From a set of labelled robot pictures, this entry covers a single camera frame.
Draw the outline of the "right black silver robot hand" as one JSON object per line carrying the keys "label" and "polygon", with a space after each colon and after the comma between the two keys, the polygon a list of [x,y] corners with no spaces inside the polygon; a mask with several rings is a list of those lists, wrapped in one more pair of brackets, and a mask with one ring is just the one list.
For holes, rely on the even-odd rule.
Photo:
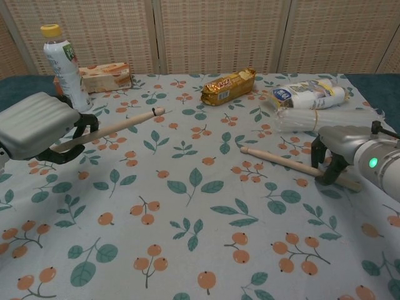
{"label": "right black silver robot hand", "polygon": [[326,151],[332,154],[330,165],[316,181],[328,186],[334,184],[340,174],[354,165],[356,151],[370,140],[371,129],[365,126],[323,126],[311,144],[311,166],[318,168],[325,160]]}

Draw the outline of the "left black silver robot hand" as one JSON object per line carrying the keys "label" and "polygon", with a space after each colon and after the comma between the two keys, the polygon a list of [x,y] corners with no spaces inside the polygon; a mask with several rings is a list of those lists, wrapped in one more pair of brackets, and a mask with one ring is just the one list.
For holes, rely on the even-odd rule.
{"label": "left black silver robot hand", "polygon": [[10,159],[68,163],[84,151],[83,145],[60,153],[50,147],[73,128],[73,137],[81,137],[88,126],[91,132],[97,131],[97,117],[73,109],[65,96],[45,92],[28,96],[1,112],[1,168]]}

